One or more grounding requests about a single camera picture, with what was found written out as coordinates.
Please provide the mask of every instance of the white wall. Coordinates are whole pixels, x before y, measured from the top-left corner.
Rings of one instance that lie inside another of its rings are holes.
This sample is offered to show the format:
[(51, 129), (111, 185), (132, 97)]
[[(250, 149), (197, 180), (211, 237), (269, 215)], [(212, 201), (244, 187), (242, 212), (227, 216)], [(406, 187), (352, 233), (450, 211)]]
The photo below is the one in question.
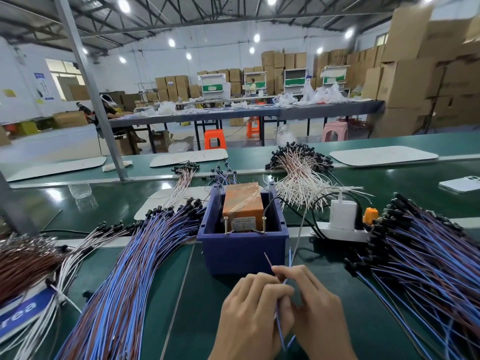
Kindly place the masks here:
[[(259, 43), (253, 42), (256, 33), (260, 34)], [(169, 38), (175, 40), (175, 48), (169, 47)], [(254, 54), (249, 53), (250, 47), (255, 48)], [(95, 80), (101, 91), (126, 93), (137, 92), (135, 84), (139, 82), (153, 82), (156, 87), (155, 78), (162, 76), (186, 74), (195, 83), (198, 71), (261, 66), (262, 52), (282, 48), (286, 53), (307, 52), (307, 66), (313, 71), (318, 47), (346, 48), (347, 43), (339, 32), (269, 22), (185, 27), (111, 50), (94, 66)], [(126, 64), (120, 63), (120, 55)]]
[[(75, 102), (60, 98), (45, 58), (75, 62), (71, 52), (33, 44), (20, 45), (16, 49), (0, 38), (0, 123), (77, 110)], [(53, 100), (39, 98), (35, 73), (45, 75), (45, 84)], [(4, 89), (13, 90), (16, 97), (7, 97)], [(91, 107), (90, 101), (82, 103)]]
[[(468, 19), (480, 12), (480, 0), (438, 0), (431, 14), (431, 20)], [(375, 46), (377, 36), (390, 29), (390, 22), (372, 28), (357, 38), (356, 50)]]

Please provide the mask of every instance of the blue plastic bin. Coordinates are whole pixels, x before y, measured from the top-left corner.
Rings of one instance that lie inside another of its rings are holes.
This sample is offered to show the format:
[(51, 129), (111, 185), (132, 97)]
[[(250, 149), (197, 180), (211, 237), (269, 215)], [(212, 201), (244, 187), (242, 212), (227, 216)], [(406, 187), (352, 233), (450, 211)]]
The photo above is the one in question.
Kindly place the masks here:
[[(277, 196), (274, 183), (261, 193), (263, 207)], [(289, 231), (278, 199), (270, 206), (267, 217), (267, 233), (233, 232), (225, 235), (221, 221), (225, 193), (218, 184), (213, 185), (207, 211), (201, 221), (197, 240), (203, 243), (203, 254), (212, 275), (270, 273), (265, 254), (272, 265), (285, 264), (285, 241)]]

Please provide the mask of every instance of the window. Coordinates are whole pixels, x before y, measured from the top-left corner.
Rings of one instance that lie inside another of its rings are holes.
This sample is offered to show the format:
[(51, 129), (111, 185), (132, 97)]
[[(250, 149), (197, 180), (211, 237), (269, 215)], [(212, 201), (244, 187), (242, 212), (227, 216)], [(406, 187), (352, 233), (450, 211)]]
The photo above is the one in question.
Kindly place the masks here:
[(385, 44), (388, 39), (388, 33), (382, 34), (377, 36), (377, 39), (375, 40), (375, 46), (381, 46), (382, 44)]
[(45, 58), (45, 61), (62, 100), (74, 101), (72, 92), (68, 86), (70, 84), (85, 85), (80, 70), (77, 69), (72, 62), (49, 58)]

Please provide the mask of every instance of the blue label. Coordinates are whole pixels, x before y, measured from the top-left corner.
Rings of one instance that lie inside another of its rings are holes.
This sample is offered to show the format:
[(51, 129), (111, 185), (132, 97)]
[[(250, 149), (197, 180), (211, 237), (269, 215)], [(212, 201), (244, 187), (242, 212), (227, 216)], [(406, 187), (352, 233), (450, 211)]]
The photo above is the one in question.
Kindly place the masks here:
[(39, 315), (55, 295), (52, 288), (45, 288), (40, 293), (22, 302), (18, 307), (0, 316), (0, 339)]

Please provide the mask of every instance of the metal pole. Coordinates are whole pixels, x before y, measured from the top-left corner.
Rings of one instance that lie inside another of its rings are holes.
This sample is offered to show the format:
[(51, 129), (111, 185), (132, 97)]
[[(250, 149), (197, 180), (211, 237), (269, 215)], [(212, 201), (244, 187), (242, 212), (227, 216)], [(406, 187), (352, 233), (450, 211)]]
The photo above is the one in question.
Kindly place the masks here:
[(7, 224), (20, 234), (37, 235), (38, 229), (27, 212), (14, 197), (14, 191), (0, 172), (0, 214)]
[(120, 181), (124, 181), (128, 178), (125, 167), (123, 166), (123, 160), (120, 156), (120, 152), (117, 149), (117, 144), (115, 143), (115, 138), (113, 136), (112, 127), (110, 126), (105, 108), (103, 107), (102, 100), (100, 99), (99, 89), (95, 83), (93, 73), (91, 70), (90, 62), (83, 52), (83, 44), (78, 34), (77, 27), (75, 25), (74, 16), (70, 10), (70, 5), (68, 0), (55, 0), (55, 6), (60, 15), (60, 20), (63, 23), (63, 29), (65, 30), (71, 44), (72, 51), (75, 55), (75, 59), (78, 62), (80, 67), (81, 75), (87, 87), (90, 99), (92, 100), (92, 105), (95, 110), (96, 117), (100, 123), (100, 129), (102, 130), (103, 137), (105, 138), (108, 150), (113, 160), (113, 164), (117, 169), (118, 177)]

